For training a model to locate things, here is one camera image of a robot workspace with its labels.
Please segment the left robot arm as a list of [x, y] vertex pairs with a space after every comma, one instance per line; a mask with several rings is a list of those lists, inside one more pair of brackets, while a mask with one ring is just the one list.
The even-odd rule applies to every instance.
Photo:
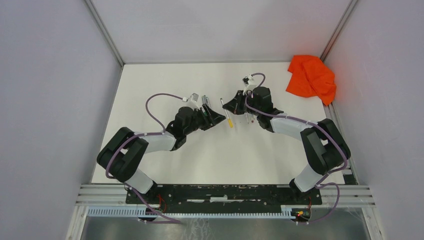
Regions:
[[156, 182], [139, 169], [145, 154], [175, 151], [184, 145], [187, 136], [197, 130], [206, 131], [226, 120], [208, 105], [201, 108], [181, 107], [163, 133], [136, 134], [128, 127], [121, 127], [97, 155], [96, 162], [106, 171], [108, 178], [138, 191], [145, 204], [157, 198]]

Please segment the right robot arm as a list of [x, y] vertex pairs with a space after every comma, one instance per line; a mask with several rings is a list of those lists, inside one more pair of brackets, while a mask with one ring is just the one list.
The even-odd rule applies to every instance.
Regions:
[[256, 87], [247, 93], [238, 90], [222, 107], [234, 115], [253, 114], [264, 130], [301, 141], [307, 165], [289, 183], [288, 196], [295, 204], [306, 201], [309, 191], [330, 174], [347, 167], [351, 151], [335, 123], [329, 118], [314, 122], [288, 115], [274, 107], [267, 87]]

